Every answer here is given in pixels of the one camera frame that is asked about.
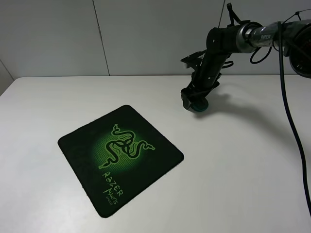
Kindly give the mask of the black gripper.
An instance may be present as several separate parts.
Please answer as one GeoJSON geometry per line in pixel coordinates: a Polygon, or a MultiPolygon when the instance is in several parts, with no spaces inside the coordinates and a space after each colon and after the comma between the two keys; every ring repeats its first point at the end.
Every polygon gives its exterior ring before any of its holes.
{"type": "Polygon", "coordinates": [[[183,107],[188,110],[193,104],[193,96],[196,95],[207,95],[213,89],[220,85],[218,79],[221,74],[216,76],[204,76],[199,77],[199,73],[193,72],[191,75],[191,82],[186,88],[181,90],[181,99],[183,107]]]}

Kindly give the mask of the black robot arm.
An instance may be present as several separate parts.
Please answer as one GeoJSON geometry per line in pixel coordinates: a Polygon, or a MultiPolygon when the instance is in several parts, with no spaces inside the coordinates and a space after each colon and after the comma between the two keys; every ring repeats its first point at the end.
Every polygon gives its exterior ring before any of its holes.
{"type": "Polygon", "coordinates": [[[262,47],[284,48],[292,69],[298,75],[311,76],[311,22],[275,22],[262,26],[249,20],[227,28],[213,28],[207,35],[206,49],[181,61],[193,68],[190,84],[181,90],[185,109],[197,112],[208,108],[206,96],[219,86],[221,69],[233,65],[229,57],[235,53],[254,53],[262,47]]]}

